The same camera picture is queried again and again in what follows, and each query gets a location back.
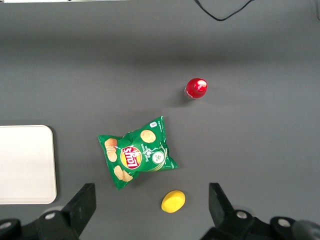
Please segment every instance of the red object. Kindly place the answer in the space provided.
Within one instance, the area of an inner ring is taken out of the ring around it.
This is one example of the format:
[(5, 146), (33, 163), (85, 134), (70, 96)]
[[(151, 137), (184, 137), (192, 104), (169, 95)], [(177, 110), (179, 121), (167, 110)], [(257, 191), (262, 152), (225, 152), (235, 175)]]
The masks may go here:
[(185, 89), (185, 95), (190, 99), (198, 99), (203, 97), (207, 92), (208, 83), (202, 78), (191, 79)]

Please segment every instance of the chip bag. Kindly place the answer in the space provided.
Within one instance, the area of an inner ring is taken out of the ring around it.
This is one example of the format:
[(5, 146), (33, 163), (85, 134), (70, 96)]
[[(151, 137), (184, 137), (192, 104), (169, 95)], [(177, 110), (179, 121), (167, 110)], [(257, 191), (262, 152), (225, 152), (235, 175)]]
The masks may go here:
[(98, 139), (118, 189), (137, 178), (140, 172), (178, 168), (169, 156), (163, 116), (123, 137), (99, 135)]

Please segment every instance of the screw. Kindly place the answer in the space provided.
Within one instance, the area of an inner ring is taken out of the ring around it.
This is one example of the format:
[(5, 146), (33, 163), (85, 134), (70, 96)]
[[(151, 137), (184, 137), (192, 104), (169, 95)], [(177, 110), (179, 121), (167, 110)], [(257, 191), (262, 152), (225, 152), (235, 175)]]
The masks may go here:
[(280, 218), (278, 220), (278, 224), (282, 227), (285, 227), (285, 228), (289, 228), (291, 226), (290, 222), (288, 222), (287, 220), (283, 219), (283, 218)]
[(53, 219), (55, 217), (56, 213), (53, 212), (53, 213), (49, 213), (48, 215), (46, 215), (44, 218), (46, 220), (50, 220), (50, 219)]
[(236, 213), (236, 216), (238, 217), (238, 218), (240, 218), (240, 219), (246, 219), (248, 216), (247, 216), (247, 214), (244, 212), (244, 211), (238, 211), (237, 213)]
[(10, 227), (12, 225), (12, 223), (11, 222), (5, 222), (5, 223), (3, 223), (3, 224), (1, 224), (0, 225), (0, 230), (2, 230), (2, 229), (6, 229), (6, 228), (8, 228), (8, 227)]

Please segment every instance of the yellow object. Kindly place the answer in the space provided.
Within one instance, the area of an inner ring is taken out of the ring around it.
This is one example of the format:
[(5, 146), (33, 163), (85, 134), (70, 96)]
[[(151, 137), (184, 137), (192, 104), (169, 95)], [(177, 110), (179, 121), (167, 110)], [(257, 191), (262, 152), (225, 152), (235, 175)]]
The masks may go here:
[(167, 213), (178, 211), (186, 202), (186, 196), (182, 191), (175, 190), (169, 192), (162, 200), (161, 208)]

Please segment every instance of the white plate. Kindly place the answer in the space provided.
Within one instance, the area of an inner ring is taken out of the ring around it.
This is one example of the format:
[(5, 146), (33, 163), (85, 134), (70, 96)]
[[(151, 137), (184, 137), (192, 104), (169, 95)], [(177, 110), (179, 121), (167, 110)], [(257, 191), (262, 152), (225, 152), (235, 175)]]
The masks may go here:
[(50, 128), (0, 126), (0, 204), (50, 204), (56, 196)]

